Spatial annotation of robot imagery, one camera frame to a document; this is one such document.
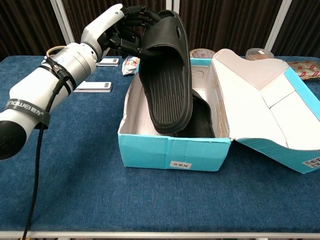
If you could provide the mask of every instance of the black slipper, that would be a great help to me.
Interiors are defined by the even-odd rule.
[[[192,114],[188,39],[179,15],[170,10],[142,37],[139,77],[154,128],[161,134],[186,127]]]
[[[189,123],[174,136],[179,138],[215,138],[209,104],[195,90],[192,90],[192,101],[193,110]]]

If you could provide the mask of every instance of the clear plastic container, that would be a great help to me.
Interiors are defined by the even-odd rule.
[[[274,59],[275,56],[272,52],[263,48],[250,48],[246,51],[245,59],[250,61],[262,60],[262,59]]]
[[[190,51],[190,57],[196,59],[212,59],[215,51],[206,48],[197,48]]]

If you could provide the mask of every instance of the blue tablecloth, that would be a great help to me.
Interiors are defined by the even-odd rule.
[[[0,63],[2,108],[42,59]],[[297,173],[237,142],[218,172],[124,167],[117,129],[131,80],[99,67],[88,81],[112,82],[111,93],[73,93],[53,112],[32,231],[320,232],[320,171]],[[320,98],[320,82],[307,85]],[[0,162],[0,231],[24,229],[37,134]]]

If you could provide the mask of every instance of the table edge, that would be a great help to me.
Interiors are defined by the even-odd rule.
[[[23,231],[0,231],[0,239],[21,238]],[[284,238],[320,239],[320,233],[295,232],[136,232],[136,231],[29,231],[28,238],[106,238],[106,239],[215,239]]]

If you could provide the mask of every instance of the white sticker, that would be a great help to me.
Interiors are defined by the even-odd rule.
[[[307,165],[308,167],[310,167],[312,169],[318,168],[318,167],[320,167],[320,156],[316,157],[314,159],[308,160],[308,161],[304,161],[303,164]]]
[[[183,161],[171,161],[170,167],[180,168],[180,169],[189,169],[191,168],[192,163],[187,163]]]

